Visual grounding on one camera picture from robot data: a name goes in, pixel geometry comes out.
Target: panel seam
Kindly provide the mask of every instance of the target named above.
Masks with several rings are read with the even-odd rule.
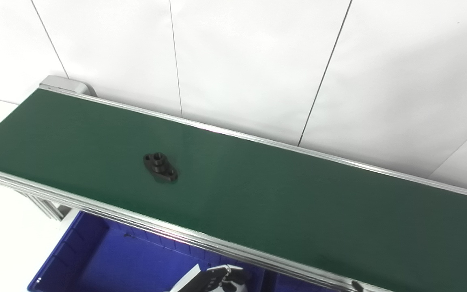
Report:
[[[313,99],[313,104],[311,105],[311,109],[309,109],[309,114],[307,115],[306,123],[304,124],[304,129],[302,129],[302,134],[300,135],[300,139],[298,139],[297,146],[300,146],[300,143],[302,142],[302,138],[304,137],[304,132],[306,131],[306,127],[307,127],[307,124],[309,122],[309,118],[311,118],[311,113],[313,112],[313,108],[315,107],[315,103],[317,102],[318,94],[320,92],[320,87],[322,87],[322,83],[324,82],[324,78],[326,77],[326,72],[328,71],[328,67],[329,67],[330,61],[332,59],[332,55],[334,53],[336,45],[338,44],[338,40],[339,40],[340,35],[341,35],[341,30],[343,29],[343,25],[345,24],[345,20],[347,19],[347,15],[349,14],[349,9],[351,9],[351,4],[352,4],[352,0],[350,0],[349,5],[347,6],[347,11],[345,11],[345,15],[344,15],[343,20],[341,22],[340,30],[338,31],[338,35],[336,36],[336,39],[334,41],[334,45],[332,46],[332,50],[331,50],[331,53],[329,55],[328,63],[326,64],[326,68],[325,68],[324,73],[322,75],[322,79],[320,79],[320,84],[318,85],[317,94],[315,94],[315,98]]]
[[[183,118],[183,106],[181,104],[181,89],[180,89],[180,72],[178,70],[178,56],[176,53],[176,37],[174,36],[174,21],[172,20],[172,4],[169,0],[169,13],[170,13],[170,24],[172,28],[172,44],[174,45],[174,62],[176,63],[176,79],[178,80],[178,96],[180,97],[180,113]]]
[[[460,148],[462,148],[462,146],[464,146],[466,142],[467,142],[467,139],[464,142],[462,142],[462,144],[460,144],[460,146],[458,146],[450,155],[448,155],[448,157],[446,157],[446,159],[441,164],[439,164],[439,166],[437,166],[437,168],[432,173],[430,173],[426,178],[430,178],[430,176],[432,176],[439,168],[441,168],[441,166],[443,166],[443,164],[446,161],[448,161],[448,159],[450,159]]]
[[[37,7],[35,7],[35,3],[33,0],[30,0],[32,3],[32,6],[34,7],[35,13],[37,14],[37,17],[39,17],[39,21],[41,22],[41,25],[43,26],[44,32],[46,33],[46,36],[48,37],[48,40],[50,40],[51,47],[54,49],[55,55],[57,56],[57,59],[59,60],[59,63],[61,64],[62,70],[66,74],[66,77],[70,79],[70,76],[68,75],[68,72],[66,71],[66,68],[64,67],[64,64],[61,61],[61,57],[59,57],[59,53],[57,52],[57,49],[54,46],[54,42],[51,40],[50,34],[46,30],[46,26],[44,25],[43,19],[41,18],[41,15],[39,15],[39,11],[37,10]]]

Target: aluminum frame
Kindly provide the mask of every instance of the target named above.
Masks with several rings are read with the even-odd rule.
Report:
[[[294,151],[302,153],[305,155],[310,155],[312,157],[319,157],[322,159],[327,159],[337,163],[342,163],[345,165],[361,168],[362,170],[369,170],[371,172],[376,172],[379,174],[385,174],[388,176],[405,179],[413,181],[415,183],[421,183],[423,185],[429,185],[431,187],[438,187],[447,191],[459,193],[462,195],[467,195],[467,189],[461,187],[455,187],[453,185],[447,185],[445,183],[440,183],[424,178],[419,178],[415,176],[410,176],[409,174],[402,174],[400,172],[394,172],[392,170],[386,170],[384,168],[372,166],[369,164],[359,163],[357,161],[352,161],[350,159],[343,159],[341,157],[335,157],[332,155],[326,155],[313,150],[308,150],[305,148],[300,148],[298,146],[291,146],[288,144],[255,137],[253,135],[247,135],[244,133],[239,133],[236,131],[231,131],[227,129],[222,129],[219,127],[202,124],[200,122],[193,122],[191,120],[186,120],[183,118],[174,117],[171,115],[161,114],[154,111],[149,111],[147,109],[141,109],[139,107],[132,107],[130,105],[124,105],[122,103],[104,100],[101,98],[92,97],[85,94],[78,94],[73,91],[63,90],[58,87],[53,87],[47,84],[41,84],[40,89],[57,92],[60,94],[65,94],[67,96],[73,96],[76,98],[85,99],[88,101],[98,102],[104,105],[110,105],[112,107],[118,107],[125,110],[130,110],[156,118],[163,118],[165,120],[171,120],[173,122],[179,122],[188,126],[193,126],[200,128],[206,131],[213,131],[216,133],[221,133],[224,135],[231,135],[232,137],[237,137],[245,140],[250,140],[262,144],[267,144],[269,146],[274,146],[278,148],[283,148],[289,151]],[[116,206],[112,206],[106,203],[95,201],[78,194],[73,194],[65,192],[63,190],[55,189],[47,185],[36,183],[33,181],[26,180],[24,178],[16,177],[11,174],[6,174],[0,172],[0,185],[5,185],[11,187],[19,192],[30,194],[38,198],[43,198],[45,200],[53,200],[59,202],[68,207],[79,208],[83,211],[86,211],[91,214],[102,216],[111,220],[115,220],[124,224],[128,224],[133,227],[137,227],[149,232],[156,233],[161,236],[177,240],[192,246],[200,247],[207,249],[208,251],[214,251],[221,253],[228,257],[232,257],[250,264],[255,264],[263,268],[268,268],[270,270],[295,277],[297,279],[303,279],[314,284],[322,285],[337,291],[351,291],[357,292],[357,290],[352,286],[352,281],[357,281],[357,279],[351,279],[334,273],[330,273],[319,268],[313,268],[311,266],[306,266],[298,262],[293,262],[281,257],[276,257],[262,251],[257,251],[252,248],[244,247],[232,242],[227,242],[219,238],[215,238],[197,231],[190,229],[182,228],[177,225],[157,220],[156,218],[151,218],[144,216],[132,211],[122,209]],[[367,292],[389,292],[384,288],[376,287],[367,283],[358,281],[358,283],[363,286]]]

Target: white floor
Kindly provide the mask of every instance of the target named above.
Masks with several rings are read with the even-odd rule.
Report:
[[[0,121],[16,105],[0,102]],[[58,222],[14,190],[0,186],[0,292],[24,292],[77,211]]]

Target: blue plastic crate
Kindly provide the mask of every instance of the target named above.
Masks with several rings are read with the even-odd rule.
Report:
[[[261,291],[263,268],[80,212],[28,285],[31,292],[163,292],[194,265],[241,266],[249,292]]]

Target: conveyor leg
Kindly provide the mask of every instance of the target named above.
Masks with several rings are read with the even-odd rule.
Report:
[[[50,201],[42,199],[42,198],[38,198],[31,194],[26,194],[26,193],[21,193],[21,192],[19,193],[29,198],[30,201],[32,201],[32,203],[34,203],[46,216],[48,216],[48,218],[52,218],[57,221],[63,220],[64,215]]]

